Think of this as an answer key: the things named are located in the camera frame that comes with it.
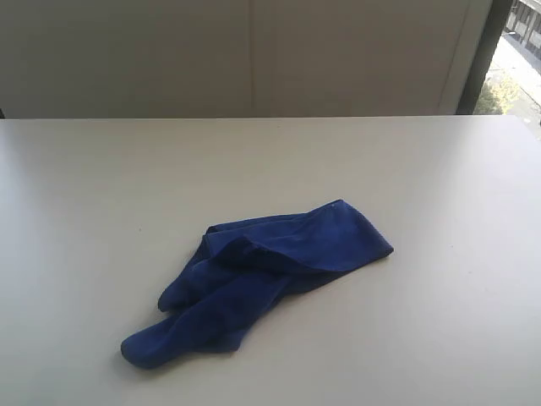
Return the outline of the blue microfibre towel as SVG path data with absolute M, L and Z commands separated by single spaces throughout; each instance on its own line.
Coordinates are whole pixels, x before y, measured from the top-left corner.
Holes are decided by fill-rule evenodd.
M 185 354 L 234 352 L 283 298 L 320 288 L 392 251 L 344 200 L 213 225 L 158 299 L 167 318 L 124 339 L 120 352 L 142 369 Z

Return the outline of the dark window frame post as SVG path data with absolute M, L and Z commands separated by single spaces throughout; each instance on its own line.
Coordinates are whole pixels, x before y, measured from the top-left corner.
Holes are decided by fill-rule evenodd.
M 511 5 L 512 0 L 494 0 L 491 2 L 467 80 L 456 108 L 456 115 L 473 114 L 501 32 L 511 11 Z

